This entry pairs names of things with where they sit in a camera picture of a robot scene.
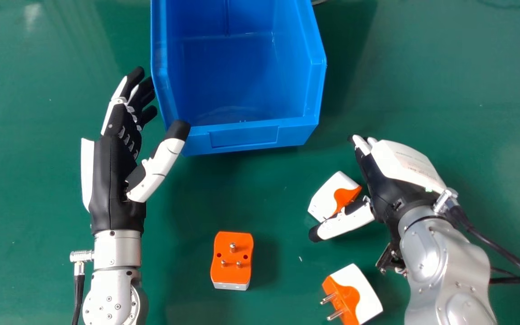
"robotic hand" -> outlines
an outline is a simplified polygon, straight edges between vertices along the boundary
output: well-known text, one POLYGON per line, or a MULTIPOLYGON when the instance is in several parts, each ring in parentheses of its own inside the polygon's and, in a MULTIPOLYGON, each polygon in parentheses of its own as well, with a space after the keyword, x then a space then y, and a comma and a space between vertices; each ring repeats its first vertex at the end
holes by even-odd
POLYGON ((94 250, 70 254, 76 287, 72 325, 79 320, 88 261, 93 261, 93 274, 83 302, 85 324, 145 323, 148 306, 139 268, 146 200, 176 161, 190 125, 176 120, 150 157, 138 165, 140 132, 157 115, 154 106, 144 109, 155 96, 151 78, 143 79, 141 67, 125 76, 111 97, 99 140, 81 140, 81 191, 91 214, 94 250))
POLYGON ((353 201, 312 228, 309 238, 326 240, 373 220, 386 224, 391 241, 377 261, 385 274, 407 278, 411 298, 405 324, 496 324, 488 285, 520 283, 520 276, 491 268, 485 251, 464 227, 520 269, 520 259, 475 230, 429 159, 404 144, 353 135, 357 163, 370 197, 353 201), (491 270, 509 274, 491 279, 491 270))

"green table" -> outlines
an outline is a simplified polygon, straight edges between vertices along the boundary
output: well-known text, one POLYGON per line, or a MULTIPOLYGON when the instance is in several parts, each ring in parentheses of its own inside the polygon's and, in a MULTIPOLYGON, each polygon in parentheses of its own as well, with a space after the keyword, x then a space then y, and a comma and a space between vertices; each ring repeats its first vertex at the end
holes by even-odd
MULTIPOLYGON (((151 198, 143 237, 149 325, 325 324, 332 309, 318 304, 320 284, 349 263, 384 305, 370 324, 402 323, 406 281, 374 268, 388 240, 384 226, 318 244, 307 238, 315 221, 306 208, 320 184, 338 170, 362 181, 346 142, 353 132, 425 153, 473 222, 520 256, 517 3, 318 6, 328 56, 320 126, 301 148, 177 161, 151 198), (247 292, 212 288, 219 230, 254 235, 247 292)), ((81 203, 80 138, 97 137, 123 74, 149 66, 149 17, 147 0, 0 0, 2 325, 71 319, 68 255, 93 246, 81 203)), ((145 148, 162 136, 162 123, 149 125, 145 148)), ((490 294, 499 321, 520 324, 520 286, 490 294)))

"orange and white plug adapter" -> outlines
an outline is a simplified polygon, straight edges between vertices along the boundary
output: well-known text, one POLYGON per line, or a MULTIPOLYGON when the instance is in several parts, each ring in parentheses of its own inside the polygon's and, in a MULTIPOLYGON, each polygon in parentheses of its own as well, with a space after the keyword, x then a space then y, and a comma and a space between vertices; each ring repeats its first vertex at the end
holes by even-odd
POLYGON ((344 325, 360 325, 379 313, 382 305, 362 271, 350 264, 326 277, 322 283, 326 297, 321 305, 332 303, 334 313, 328 321, 340 317, 344 325))
POLYGON ((362 187, 343 172, 336 172, 310 200, 308 212, 322 223, 353 202, 362 187))
POLYGON ((210 278, 214 288, 247 290, 252 277, 254 239, 247 232, 220 231, 214 240, 210 278))

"plug pin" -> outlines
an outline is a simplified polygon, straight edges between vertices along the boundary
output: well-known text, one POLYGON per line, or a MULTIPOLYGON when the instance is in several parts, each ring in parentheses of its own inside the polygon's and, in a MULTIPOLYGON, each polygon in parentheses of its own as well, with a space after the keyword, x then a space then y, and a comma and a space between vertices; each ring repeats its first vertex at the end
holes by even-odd
POLYGON ((326 320, 327 321, 331 321, 333 319, 336 319, 338 316, 342 315, 343 311, 340 310, 340 311, 335 311, 334 313, 332 313, 330 316, 326 317, 326 320))
POLYGON ((332 300, 332 298, 334 298, 335 296, 336 296, 336 293, 335 293, 335 292, 329 294, 328 296, 324 297, 324 299, 320 300, 320 304, 321 304, 321 305, 324 305, 324 304, 329 303, 330 300, 332 300))

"blue container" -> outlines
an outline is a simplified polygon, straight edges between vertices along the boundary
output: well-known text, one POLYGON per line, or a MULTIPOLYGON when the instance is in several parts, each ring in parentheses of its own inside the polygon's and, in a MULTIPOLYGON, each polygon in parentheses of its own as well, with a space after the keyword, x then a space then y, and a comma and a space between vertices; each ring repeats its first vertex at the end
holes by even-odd
POLYGON ((326 56, 310 0, 152 0, 151 67, 183 153, 299 146, 318 125, 326 56))

